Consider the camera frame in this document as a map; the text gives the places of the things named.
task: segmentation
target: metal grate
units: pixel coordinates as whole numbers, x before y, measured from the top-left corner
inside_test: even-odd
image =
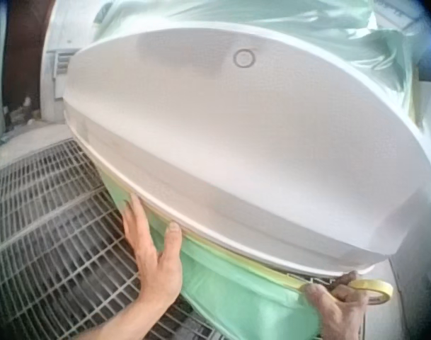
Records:
[[[119,212],[74,141],[0,170],[0,325],[7,339],[72,338],[138,293]],[[226,340],[182,297],[145,339]]]

